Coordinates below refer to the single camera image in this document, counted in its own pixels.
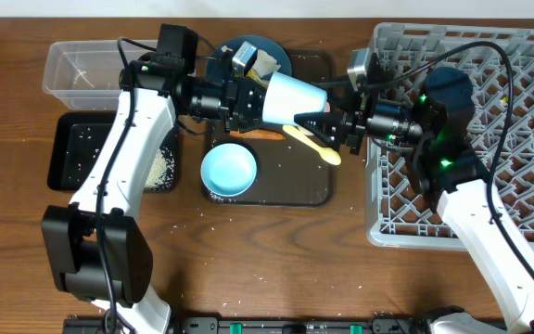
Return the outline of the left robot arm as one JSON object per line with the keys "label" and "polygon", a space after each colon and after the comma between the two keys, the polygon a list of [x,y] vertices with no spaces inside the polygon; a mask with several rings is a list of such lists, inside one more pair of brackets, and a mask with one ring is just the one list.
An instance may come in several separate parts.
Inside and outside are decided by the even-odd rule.
{"label": "left robot arm", "polygon": [[125,59],[118,108],[91,172],[67,206],[41,222],[56,288],[105,312],[100,331],[164,333],[171,309],[151,287],[153,254],[138,225],[147,176],[182,115],[245,133],[263,123],[266,87],[237,74],[231,56],[220,83],[195,76],[196,32],[164,24],[155,45]]}

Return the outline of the light blue plastic cup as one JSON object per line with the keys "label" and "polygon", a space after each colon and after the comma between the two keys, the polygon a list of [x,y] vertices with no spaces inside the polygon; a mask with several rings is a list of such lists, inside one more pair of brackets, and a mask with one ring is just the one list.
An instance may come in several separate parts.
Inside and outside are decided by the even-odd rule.
{"label": "light blue plastic cup", "polygon": [[327,103],[324,89],[275,72],[269,82],[262,107],[267,123],[297,126],[297,114],[323,112]]}

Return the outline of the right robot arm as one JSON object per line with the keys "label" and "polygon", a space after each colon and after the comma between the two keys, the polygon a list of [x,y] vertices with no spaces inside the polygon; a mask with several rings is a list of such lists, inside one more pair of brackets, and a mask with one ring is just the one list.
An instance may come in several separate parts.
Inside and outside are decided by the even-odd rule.
{"label": "right robot arm", "polygon": [[342,85],[332,111],[295,115],[333,149],[359,153],[365,137],[398,144],[414,192],[422,195],[464,244],[499,304],[509,333],[534,333],[534,250],[518,231],[494,185],[500,157],[485,165],[466,140],[475,114],[474,88],[460,70],[441,61],[475,47],[497,52],[507,82],[513,69],[505,51],[490,41],[460,45],[426,64],[389,79],[377,56],[365,73]]}

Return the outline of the light blue small bowl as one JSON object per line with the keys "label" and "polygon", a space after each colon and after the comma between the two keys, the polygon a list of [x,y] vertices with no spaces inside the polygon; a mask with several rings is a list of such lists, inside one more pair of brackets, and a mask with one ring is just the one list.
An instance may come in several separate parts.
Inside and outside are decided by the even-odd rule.
{"label": "light blue small bowl", "polygon": [[200,167],[203,185],[220,197],[236,197],[246,192],[257,172],[258,163],[251,151],[235,143],[209,150]]}

